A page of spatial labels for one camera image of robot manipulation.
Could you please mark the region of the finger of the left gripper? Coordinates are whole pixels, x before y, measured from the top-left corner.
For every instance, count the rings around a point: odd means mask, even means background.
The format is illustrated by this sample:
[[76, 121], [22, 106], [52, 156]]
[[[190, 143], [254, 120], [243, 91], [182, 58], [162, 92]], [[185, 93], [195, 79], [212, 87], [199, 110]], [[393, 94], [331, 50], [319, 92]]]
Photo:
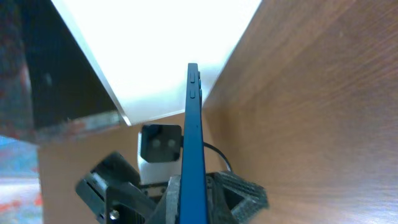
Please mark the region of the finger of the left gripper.
[[269, 208], [266, 191], [230, 171], [206, 175], [211, 224], [243, 224]]

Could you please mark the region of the blue Samsung Galaxy smartphone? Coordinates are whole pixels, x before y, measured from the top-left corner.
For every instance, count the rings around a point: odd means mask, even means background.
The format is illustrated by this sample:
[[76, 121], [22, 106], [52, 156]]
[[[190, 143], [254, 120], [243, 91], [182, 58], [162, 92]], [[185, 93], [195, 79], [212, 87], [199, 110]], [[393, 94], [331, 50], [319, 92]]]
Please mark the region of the blue Samsung Galaxy smartphone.
[[201, 103], [202, 92], [198, 65], [189, 63], [179, 196], [178, 222], [181, 224], [208, 223]]

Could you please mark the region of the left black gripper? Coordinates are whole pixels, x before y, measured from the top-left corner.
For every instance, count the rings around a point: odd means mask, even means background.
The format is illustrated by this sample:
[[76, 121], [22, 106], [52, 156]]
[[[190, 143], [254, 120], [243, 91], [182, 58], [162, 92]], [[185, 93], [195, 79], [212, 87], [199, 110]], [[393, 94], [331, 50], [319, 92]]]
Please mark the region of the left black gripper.
[[177, 224], [179, 175], [142, 184], [137, 170], [118, 152], [100, 161], [75, 186], [98, 223]]

